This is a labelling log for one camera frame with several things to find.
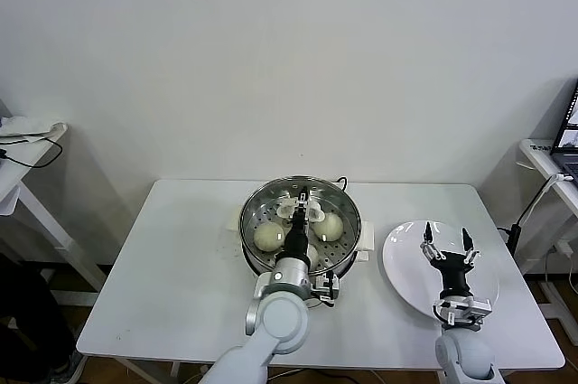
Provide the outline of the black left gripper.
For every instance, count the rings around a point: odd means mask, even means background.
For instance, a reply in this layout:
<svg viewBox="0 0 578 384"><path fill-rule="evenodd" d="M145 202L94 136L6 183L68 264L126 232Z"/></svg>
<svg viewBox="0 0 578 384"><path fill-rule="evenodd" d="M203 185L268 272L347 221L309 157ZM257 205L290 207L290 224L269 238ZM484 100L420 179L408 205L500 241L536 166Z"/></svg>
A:
<svg viewBox="0 0 578 384"><path fill-rule="evenodd" d="M275 257L275 262L279 263L283 258L294 258L303 263L310 263L307 255L309 239L306 234L307 224L318 220L318 209L314 204L310 204L310 193L307 186L303 186L296 198L297 207L305 209L305 218L294 218L292 227L285 236L283 250Z"/></svg>

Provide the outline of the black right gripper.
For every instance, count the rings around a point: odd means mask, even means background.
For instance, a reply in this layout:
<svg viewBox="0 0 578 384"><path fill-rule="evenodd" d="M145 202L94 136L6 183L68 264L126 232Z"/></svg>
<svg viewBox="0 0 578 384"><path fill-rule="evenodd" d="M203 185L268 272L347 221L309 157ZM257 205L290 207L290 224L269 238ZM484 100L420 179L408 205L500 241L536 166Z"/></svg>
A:
<svg viewBox="0 0 578 384"><path fill-rule="evenodd" d="M434 236L431 223L425 223L423 241L420 244L425 257L431 261L431 266L437 269L443 282L443 290L439 294L440 299L449 296L469 297L473 296L467 283L466 275L473 270L474 260L479 251L474 247L473 238L465 229L461 229L463 254L443 252L434 245Z"/></svg>

